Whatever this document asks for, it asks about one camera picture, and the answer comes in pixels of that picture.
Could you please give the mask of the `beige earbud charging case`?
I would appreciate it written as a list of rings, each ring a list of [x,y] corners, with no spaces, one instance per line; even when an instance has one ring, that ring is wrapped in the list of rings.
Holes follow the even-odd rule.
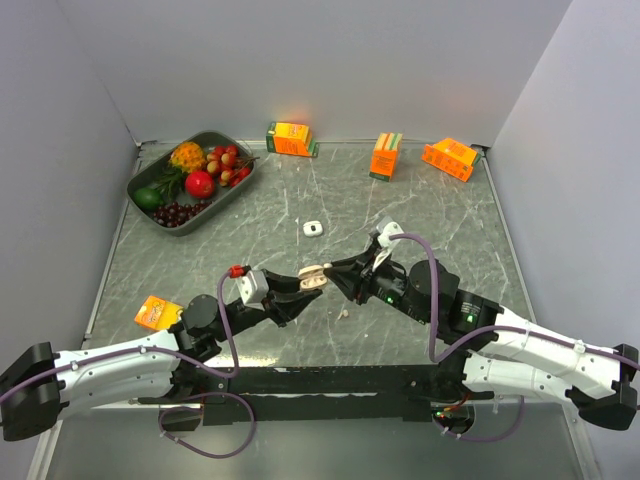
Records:
[[[311,265],[298,272],[299,288],[301,291],[323,289],[328,284],[323,265]]]

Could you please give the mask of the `white earbud charging case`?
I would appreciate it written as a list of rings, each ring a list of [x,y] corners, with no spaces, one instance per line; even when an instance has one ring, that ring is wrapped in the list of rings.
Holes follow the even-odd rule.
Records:
[[[323,234],[324,228],[320,221],[312,220],[303,224],[302,231],[305,237],[315,238]]]

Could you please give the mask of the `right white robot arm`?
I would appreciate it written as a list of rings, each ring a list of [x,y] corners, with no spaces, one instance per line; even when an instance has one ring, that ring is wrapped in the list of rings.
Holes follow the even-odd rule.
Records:
[[[426,324],[438,390],[519,395],[572,405],[598,427],[625,431],[638,411],[632,382],[639,352],[599,347],[543,328],[506,307],[460,289],[459,279],[428,258],[405,269],[387,256],[362,253],[335,261],[325,276],[357,304],[377,298]]]

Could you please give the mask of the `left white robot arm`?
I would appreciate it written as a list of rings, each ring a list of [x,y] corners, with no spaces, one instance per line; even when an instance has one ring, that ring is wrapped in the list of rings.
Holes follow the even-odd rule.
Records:
[[[1,375],[2,436],[29,439],[79,411],[119,401],[187,401],[201,375],[239,375],[236,335],[265,320],[287,325],[326,283],[234,266],[215,295],[195,297],[167,329],[94,349],[33,345]]]

